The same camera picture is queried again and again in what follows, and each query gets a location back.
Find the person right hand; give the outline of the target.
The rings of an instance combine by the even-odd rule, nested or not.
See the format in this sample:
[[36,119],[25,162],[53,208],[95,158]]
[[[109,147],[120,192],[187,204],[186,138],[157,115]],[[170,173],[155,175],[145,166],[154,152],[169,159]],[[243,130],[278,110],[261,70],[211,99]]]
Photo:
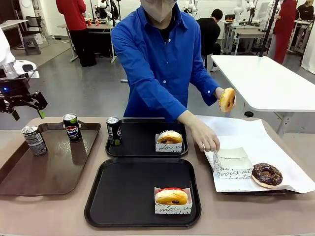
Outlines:
[[214,152],[220,149],[220,141],[215,132],[200,120],[197,120],[190,127],[192,137],[200,151]]

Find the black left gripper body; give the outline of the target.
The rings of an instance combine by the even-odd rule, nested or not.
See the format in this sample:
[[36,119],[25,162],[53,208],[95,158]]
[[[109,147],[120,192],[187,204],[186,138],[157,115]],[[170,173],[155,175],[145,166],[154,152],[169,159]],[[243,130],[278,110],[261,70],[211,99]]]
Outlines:
[[14,105],[30,102],[29,83],[27,79],[13,79],[0,81],[0,100]]

